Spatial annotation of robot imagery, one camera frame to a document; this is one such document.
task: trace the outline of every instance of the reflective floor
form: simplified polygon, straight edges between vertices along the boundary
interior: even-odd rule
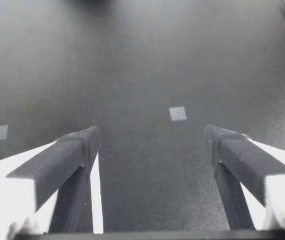
[[[203,130],[285,149],[280,6],[0,0],[0,159],[95,123],[106,232],[227,229]]]

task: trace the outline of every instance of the black bar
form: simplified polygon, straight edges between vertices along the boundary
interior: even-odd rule
[[[79,167],[59,188],[50,223],[50,233],[73,233],[76,231],[85,196],[90,191],[89,186],[90,177],[84,168]]]
[[[285,240],[285,230],[196,231],[196,232],[129,232],[69,233],[19,235],[15,240]]]
[[[222,204],[231,230],[255,229],[239,181],[222,163],[214,172]]]
[[[99,147],[100,133],[96,126],[92,126],[63,136],[7,177],[34,180],[38,210],[79,166],[85,167],[90,174]]]

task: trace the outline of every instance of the dark gray surface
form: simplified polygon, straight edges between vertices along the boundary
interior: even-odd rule
[[[207,124],[285,149],[277,0],[0,0],[0,158],[102,132],[106,231],[228,228]],[[171,122],[169,107],[188,119]]]

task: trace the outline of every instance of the black plastic part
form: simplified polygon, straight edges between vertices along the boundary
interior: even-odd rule
[[[285,174],[285,165],[248,136],[208,125],[204,143],[231,229],[254,229],[240,183],[265,205],[265,177]]]
[[[285,165],[245,138],[224,137],[217,151],[230,172],[265,205],[265,177],[285,174]]]
[[[284,230],[18,235],[15,240],[285,240]]]
[[[239,181],[222,163],[218,164],[214,178],[231,230],[255,229]]]
[[[92,126],[63,136],[7,177],[34,180],[38,210],[79,166],[84,166],[90,174],[99,147],[100,133],[96,126]]]
[[[218,163],[224,164],[263,205],[265,205],[265,177],[285,174],[285,165],[248,137],[209,125],[204,131],[204,141],[214,171]]]
[[[83,167],[59,188],[57,202],[52,215],[50,233],[73,233],[83,209],[86,194],[90,191],[90,178]]]

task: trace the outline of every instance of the dark object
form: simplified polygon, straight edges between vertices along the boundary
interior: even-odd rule
[[[213,125],[205,128],[204,143],[230,228],[253,229],[240,182],[265,205],[264,179],[285,174],[285,165],[250,142],[246,135]]]
[[[284,230],[19,235],[15,240],[285,240]]]

